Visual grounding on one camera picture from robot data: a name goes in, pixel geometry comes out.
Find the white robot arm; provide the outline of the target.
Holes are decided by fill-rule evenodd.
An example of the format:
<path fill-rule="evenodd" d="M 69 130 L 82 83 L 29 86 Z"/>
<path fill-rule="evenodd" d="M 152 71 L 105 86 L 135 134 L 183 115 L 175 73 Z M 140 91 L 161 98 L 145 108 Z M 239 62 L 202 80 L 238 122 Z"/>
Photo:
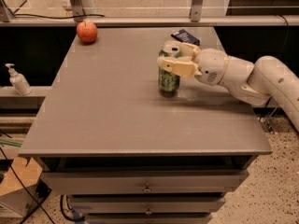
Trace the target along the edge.
<path fill-rule="evenodd" d="M 255 63 L 230 56 L 218 49 L 167 41 L 158 66 L 179 77 L 227 89 L 236 99 L 250 105 L 265 105 L 274 99 L 299 130 L 299 78 L 279 59 L 263 56 Z"/>

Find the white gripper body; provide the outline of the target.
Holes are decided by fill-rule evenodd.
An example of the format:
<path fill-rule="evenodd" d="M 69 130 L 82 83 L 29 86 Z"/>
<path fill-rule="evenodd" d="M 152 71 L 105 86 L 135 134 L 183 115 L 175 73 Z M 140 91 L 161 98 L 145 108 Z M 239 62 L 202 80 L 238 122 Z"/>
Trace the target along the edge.
<path fill-rule="evenodd" d="M 197 53 L 194 61 L 201 72 L 195 78 L 199 82 L 214 86 L 221 81 L 225 73 L 228 55 L 217 49 L 202 49 Z"/>

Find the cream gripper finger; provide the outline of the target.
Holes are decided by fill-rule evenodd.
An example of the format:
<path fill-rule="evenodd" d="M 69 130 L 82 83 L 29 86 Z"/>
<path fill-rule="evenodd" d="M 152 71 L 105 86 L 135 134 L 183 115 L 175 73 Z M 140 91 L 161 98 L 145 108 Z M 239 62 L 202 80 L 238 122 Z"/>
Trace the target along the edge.
<path fill-rule="evenodd" d="M 179 77 L 201 76 L 199 66 L 192 61 L 182 61 L 179 58 L 160 56 L 157 64 L 165 71 L 175 74 Z"/>
<path fill-rule="evenodd" d="M 166 41 L 164 43 L 164 52 L 170 57 L 190 56 L 192 59 L 200 51 L 200 48 L 194 44 L 179 41 Z"/>

